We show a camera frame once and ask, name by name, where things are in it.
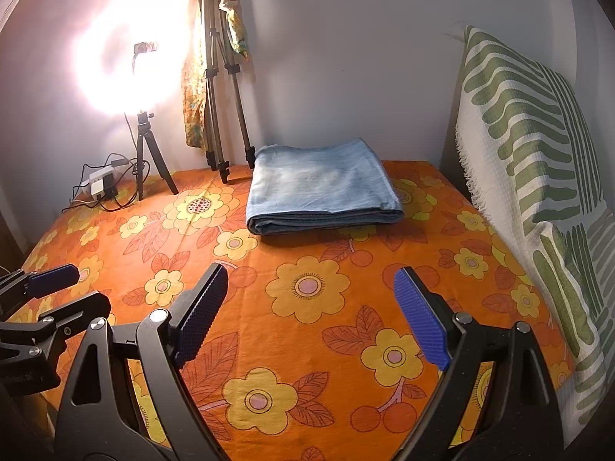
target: folded denim fabric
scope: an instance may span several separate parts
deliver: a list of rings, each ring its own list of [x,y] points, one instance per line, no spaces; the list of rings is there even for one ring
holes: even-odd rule
[[[373,150],[361,139],[320,149],[264,146],[246,209],[257,235],[392,224],[404,209]]]

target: floral scarf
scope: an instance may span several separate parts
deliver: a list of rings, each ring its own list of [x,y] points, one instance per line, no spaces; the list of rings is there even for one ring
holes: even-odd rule
[[[220,0],[219,8],[226,12],[233,50],[248,59],[248,46],[239,0]],[[188,0],[189,52],[182,68],[184,125],[186,144],[207,150],[205,123],[205,38],[202,33],[199,0]]]

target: floral bedsheet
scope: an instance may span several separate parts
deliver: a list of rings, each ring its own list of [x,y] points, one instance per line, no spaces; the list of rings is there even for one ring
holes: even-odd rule
[[[245,228],[250,170],[222,185],[209,169],[146,183],[128,209],[66,212],[37,244],[27,270],[78,266],[79,283],[34,300],[32,321],[91,290],[112,303],[110,323],[141,320],[191,288],[212,262],[229,291],[198,354],[181,374],[199,411],[234,461],[389,460],[427,403],[437,368],[423,357],[392,292],[395,272],[414,267],[454,310],[481,323],[533,327],[559,386],[571,359],[557,326],[493,229],[430,164],[387,161],[406,218],[277,237]],[[134,183],[121,189],[121,198]],[[63,383],[80,337],[60,359]],[[130,363],[153,440],[165,443],[139,364]],[[483,365],[453,443],[472,433],[490,377]],[[54,406],[62,386],[45,397]]]

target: black tripod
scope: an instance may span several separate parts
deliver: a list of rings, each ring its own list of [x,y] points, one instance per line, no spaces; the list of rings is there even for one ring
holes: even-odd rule
[[[148,149],[150,150],[154,164],[160,176],[167,182],[168,188],[171,189],[173,194],[179,194],[180,192],[177,190],[175,182],[173,182],[173,177],[171,177],[171,174],[168,172],[167,165],[162,158],[162,154],[160,154],[160,149],[152,133],[150,118],[153,117],[154,113],[147,113],[145,111],[141,111],[136,115],[136,119],[138,120],[137,126],[139,128],[139,134],[136,139],[136,189],[139,193],[139,201],[143,200],[143,139],[148,143]]]
[[[241,103],[239,95],[239,84],[237,81],[237,73],[240,72],[239,64],[235,62],[234,50],[231,46],[231,41],[228,35],[228,25],[226,23],[226,12],[219,10],[219,22],[222,28],[220,33],[216,28],[216,11],[220,0],[200,0],[201,4],[201,19],[205,35],[205,59],[207,66],[205,69],[205,82],[207,85],[207,101],[205,111],[207,120],[205,122],[205,139],[207,140],[207,164],[214,171],[218,170],[223,183],[227,182],[229,175],[229,162],[224,160],[222,151],[222,143],[220,141],[220,131],[218,127],[218,113],[216,111],[216,97],[213,89],[213,79],[218,75],[218,49],[224,61],[224,68],[233,78],[233,89],[235,93],[235,107],[239,118],[239,127],[241,135],[244,139],[245,160],[248,161],[248,166],[254,168],[254,146],[250,145],[250,137],[248,129],[245,125],[244,107]]]

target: green patterned fabric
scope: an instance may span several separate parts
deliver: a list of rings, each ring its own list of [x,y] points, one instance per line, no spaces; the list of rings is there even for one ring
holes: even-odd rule
[[[570,442],[615,364],[615,219],[596,153],[561,74],[468,27],[462,75],[457,144],[474,204],[542,291],[573,355],[558,392]]]

